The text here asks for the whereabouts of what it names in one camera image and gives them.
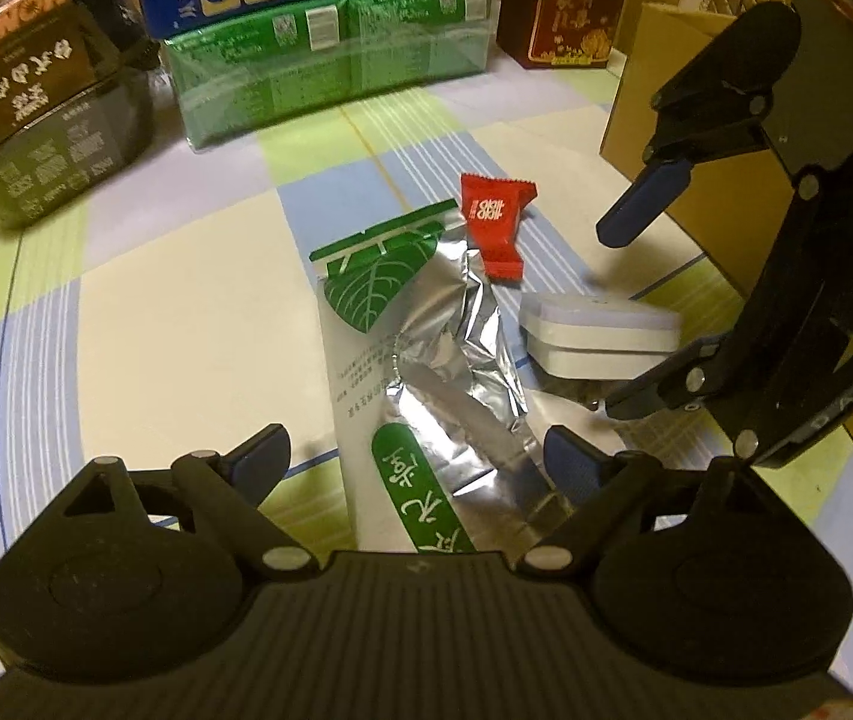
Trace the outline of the white power adapter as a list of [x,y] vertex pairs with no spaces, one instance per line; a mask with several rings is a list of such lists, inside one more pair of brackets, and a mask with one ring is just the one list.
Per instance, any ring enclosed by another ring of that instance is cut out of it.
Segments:
[[682,317],[623,298],[524,293],[519,325],[527,354],[550,376],[632,380],[680,346]]

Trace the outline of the silver foil tea bag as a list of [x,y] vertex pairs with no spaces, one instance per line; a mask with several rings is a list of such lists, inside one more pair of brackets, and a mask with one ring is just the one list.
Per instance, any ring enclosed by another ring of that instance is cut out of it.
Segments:
[[340,468],[368,551],[516,559],[565,520],[452,200],[314,250]]

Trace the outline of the red candy packet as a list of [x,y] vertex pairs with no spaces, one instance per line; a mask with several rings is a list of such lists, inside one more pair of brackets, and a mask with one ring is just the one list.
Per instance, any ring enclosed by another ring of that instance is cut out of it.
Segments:
[[516,238],[522,212],[536,199],[534,182],[462,174],[461,213],[488,278],[510,283],[522,280],[524,262]]

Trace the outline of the checkered tablecloth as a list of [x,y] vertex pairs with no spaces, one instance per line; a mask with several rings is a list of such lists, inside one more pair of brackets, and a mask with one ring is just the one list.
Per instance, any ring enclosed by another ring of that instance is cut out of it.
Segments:
[[0,554],[89,458],[157,468],[269,422],[293,470],[269,511],[319,550],[350,539],[311,250],[451,199],[467,172],[539,189],[525,291],[625,294],[729,327],[739,293],[672,221],[594,241],[623,181],[599,153],[618,78],[485,73],[283,122],[197,153],[158,80],[134,166],[20,234],[0,232]]

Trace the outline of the brown cardboard box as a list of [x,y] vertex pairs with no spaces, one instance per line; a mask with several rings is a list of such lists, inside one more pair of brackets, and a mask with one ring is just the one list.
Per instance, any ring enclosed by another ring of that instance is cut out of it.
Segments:
[[[732,23],[731,16],[646,4],[628,52],[600,156],[627,179],[653,137],[653,93]],[[748,296],[788,210],[791,188],[773,154],[740,154],[693,171],[669,210],[740,296]],[[853,439],[853,416],[846,423]]]

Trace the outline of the green drink carton pack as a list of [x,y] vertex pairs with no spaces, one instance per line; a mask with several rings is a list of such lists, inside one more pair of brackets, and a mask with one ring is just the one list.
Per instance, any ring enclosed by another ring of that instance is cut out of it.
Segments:
[[306,0],[163,43],[187,142],[486,70],[495,0]]

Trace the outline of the dark Honglu food box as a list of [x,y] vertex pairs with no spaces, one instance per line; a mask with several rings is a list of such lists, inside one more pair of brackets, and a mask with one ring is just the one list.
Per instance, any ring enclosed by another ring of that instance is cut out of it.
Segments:
[[23,229],[153,138],[158,46],[125,0],[0,5],[0,227]]

